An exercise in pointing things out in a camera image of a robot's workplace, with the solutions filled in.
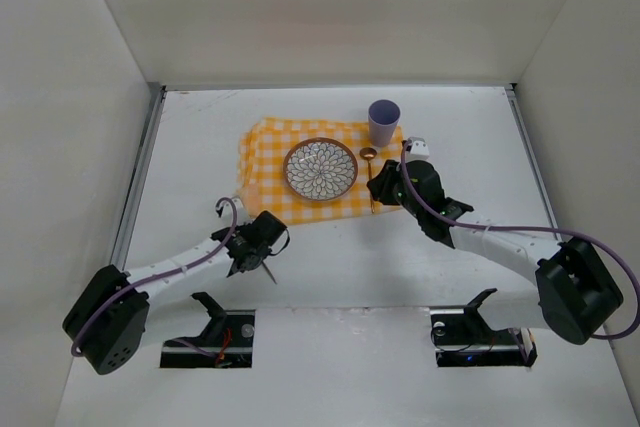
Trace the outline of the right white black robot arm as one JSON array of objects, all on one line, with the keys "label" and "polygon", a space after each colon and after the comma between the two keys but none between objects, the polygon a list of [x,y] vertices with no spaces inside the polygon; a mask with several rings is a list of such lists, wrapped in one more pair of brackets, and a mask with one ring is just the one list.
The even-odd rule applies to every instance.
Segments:
[{"label": "right white black robot arm", "polygon": [[483,257],[531,284],[521,292],[491,288],[481,296],[476,311],[493,331],[544,328],[582,345],[623,303],[591,242],[502,230],[472,206],[446,196],[426,161],[388,160],[367,187],[375,201],[403,207],[431,240]]}]

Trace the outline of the yellow white checkered napkin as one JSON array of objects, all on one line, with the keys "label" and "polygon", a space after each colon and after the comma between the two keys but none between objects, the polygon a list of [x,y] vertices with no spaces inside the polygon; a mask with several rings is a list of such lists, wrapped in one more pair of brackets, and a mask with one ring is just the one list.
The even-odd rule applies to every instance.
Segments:
[{"label": "yellow white checkered napkin", "polygon": [[[283,174],[288,152],[302,141],[320,137],[348,147],[357,157],[359,170],[349,192],[329,202],[303,199],[286,185]],[[393,212],[392,206],[370,206],[366,182],[369,175],[380,172],[385,161],[400,158],[402,139],[402,128],[396,127],[391,143],[377,150],[372,170],[368,171],[367,162],[358,157],[359,151],[369,145],[366,122],[263,118],[240,138],[238,195],[250,216],[267,210],[288,226]]]}]

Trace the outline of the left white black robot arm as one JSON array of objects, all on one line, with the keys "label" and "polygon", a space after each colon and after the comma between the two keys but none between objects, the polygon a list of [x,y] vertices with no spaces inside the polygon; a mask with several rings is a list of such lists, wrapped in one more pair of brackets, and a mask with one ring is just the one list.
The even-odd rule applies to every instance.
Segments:
[{"label": "left white black robot arm", "polygon": [[131,271],[99,269],[62,324],[72,356],[85,358],[99,375],[121,368],[147,344],[176,342],[211,356],[212,344],[230,337],[211,287],[262,267],[289,242],[287,226],[263,211],[164,261]]}]

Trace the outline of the left aluminium table rail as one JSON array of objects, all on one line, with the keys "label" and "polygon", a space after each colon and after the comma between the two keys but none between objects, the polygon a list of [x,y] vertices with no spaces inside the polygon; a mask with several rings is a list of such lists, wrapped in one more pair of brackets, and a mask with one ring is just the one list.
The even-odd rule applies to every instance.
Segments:
[{"label": "left aluminium table rail", "polygon": [[147,86],[150,102],[108,262],[119,271],[126,266],[167,93],[166,86],[159,82],[149,82]]}]

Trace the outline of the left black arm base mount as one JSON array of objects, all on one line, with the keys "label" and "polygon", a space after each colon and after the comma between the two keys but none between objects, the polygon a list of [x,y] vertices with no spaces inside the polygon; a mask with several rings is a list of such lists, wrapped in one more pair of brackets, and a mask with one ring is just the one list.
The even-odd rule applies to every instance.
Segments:
[{"label": "left black arm base mount", "polygon": [[204,314],[193,336],[162,345],[161,369],[249,369],[253,363],[255,310],[225,310],[208,293],[191,295],[196,313]]}]

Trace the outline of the copper coloured spoon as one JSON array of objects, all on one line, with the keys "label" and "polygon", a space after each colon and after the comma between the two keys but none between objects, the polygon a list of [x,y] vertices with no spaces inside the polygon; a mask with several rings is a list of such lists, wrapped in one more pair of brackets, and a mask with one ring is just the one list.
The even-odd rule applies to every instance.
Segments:
[{"label": "copper coloured spoon", "polygon": [[[367,176],[368,176],[368,181],[370,181],[373,178],[373,161],[375,160],[375,158],[377,156],[377,151],[373,147],[363,147],[359,151],[359,156],[363,160],[365,160],[366,163],[367,163]],[[375,210],[375,201],[373,199],[372,194],[370,194],[370,209],[371,209],[371,213],[375,214],[375,212],[376,212],[376,210]]]}]

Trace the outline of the lilac plastic cup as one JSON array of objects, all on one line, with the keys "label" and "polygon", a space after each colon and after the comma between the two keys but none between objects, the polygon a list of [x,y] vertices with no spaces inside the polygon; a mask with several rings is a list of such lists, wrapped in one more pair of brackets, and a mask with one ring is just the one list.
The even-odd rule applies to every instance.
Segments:
[{"label": "lilac plastic cup", "polygon": [[391,142],[400,115],[399,106],[391,100],[377,100],[369,106],[369,141],[374,147],[386,147]]}]

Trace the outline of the aluminium table rail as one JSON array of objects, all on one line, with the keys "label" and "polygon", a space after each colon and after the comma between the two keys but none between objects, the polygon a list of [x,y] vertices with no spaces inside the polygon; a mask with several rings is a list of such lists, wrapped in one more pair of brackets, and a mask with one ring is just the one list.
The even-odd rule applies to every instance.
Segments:
[{"label": "aluminium table rail", "polygon": [[521,112],[520,105],[517,98],[516,87],[517,87],[516,84],[509,84],[505,87],[507,100],[510,104],[514,120],[518,127],[522,143],[526,150],[526,155],[527,155],[530,167],[534,174],[538,192],[544,204],[547,221],[551,227],[557,228],[558,224],[556,221],[556,216],[551,206],[550,198],[549,198],[544,180],[541,175],[541,171],[540,171],[540,168],[534,153],[534,149],[533,149],[533,146],[524,122],[524,118],[522,116],[522,112]]},{"label": "aluminium table rail", "polygon": [[159,82],[149,82],[147,86],[150,102],[108,262],[119,271],[126,266],[167,93],[166,86]]}]

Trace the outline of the right aluminium table rail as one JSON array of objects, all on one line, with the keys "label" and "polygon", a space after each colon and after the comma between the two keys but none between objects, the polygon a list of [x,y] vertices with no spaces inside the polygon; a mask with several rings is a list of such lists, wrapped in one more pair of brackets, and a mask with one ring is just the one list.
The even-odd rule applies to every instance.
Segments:
[{"label": "right aluminium table rail", "polygon": [[533,149],[533,146],[524,122],[524,118],[522,116],[522,112],[521,112],[520,105],[517,98],[516,87],[517,87],[516,84],[509,84],[505,87],[507,100],[510,104],[514,120],[518,127],[522,143],[526,150],[526,155],[527,155],[530,167],[534,174],[538,192],[544,204],[547,221],[551,227],[557,228],[558,224],[556,221],[556,216],[551,206],[550,198],[549,198],[544,180],[541,175],[541,171],[540,171],[540,168],[534,153],[534,149]]}]

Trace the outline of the floral patterned ceramic plate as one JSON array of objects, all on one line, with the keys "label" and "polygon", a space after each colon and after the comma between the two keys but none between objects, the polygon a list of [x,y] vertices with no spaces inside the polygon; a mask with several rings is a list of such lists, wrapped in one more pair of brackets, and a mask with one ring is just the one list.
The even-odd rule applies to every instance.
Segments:
[{"label": "floral patterned ceramic plate", "polygon": [[283,161],[284,181],[297,196],[311,202],[339,199],[351,190],[358,162],[341,142],[315,137],[292,147]]}]

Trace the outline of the silver metal fork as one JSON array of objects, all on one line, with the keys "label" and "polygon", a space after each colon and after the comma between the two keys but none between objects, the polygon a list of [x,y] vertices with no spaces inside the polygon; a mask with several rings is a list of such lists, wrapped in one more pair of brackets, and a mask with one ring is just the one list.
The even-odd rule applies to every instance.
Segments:
[{"label": "silver metal fork", "polygon": [[271,281],[272,281],[275,285],[278,285],[278,282],[277,282],[277,280],[276,280],[276,278],[275,278],[274,274],[271,272],[271,270],[269,269],[269,267],[267,266],[267,264],[266,264],[264,261],[262,261],[262,263],[261,263],[261,264],[262,264],[262,266],[263,266],[263,268],[264,268],[265,272],[267,273],[267,275],[268,275],[268,276],[269,276],[269,278],[271,279]]}]

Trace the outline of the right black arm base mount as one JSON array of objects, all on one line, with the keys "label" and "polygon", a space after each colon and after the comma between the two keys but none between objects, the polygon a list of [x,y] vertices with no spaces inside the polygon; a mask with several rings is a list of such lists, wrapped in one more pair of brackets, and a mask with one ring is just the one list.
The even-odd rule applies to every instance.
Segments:
[{"label": "right black arm base mount", "polygon": [[438,367],[531,368],[538,358],[528,329],[492,330],[475,308],[431,309],[430,321]]}]

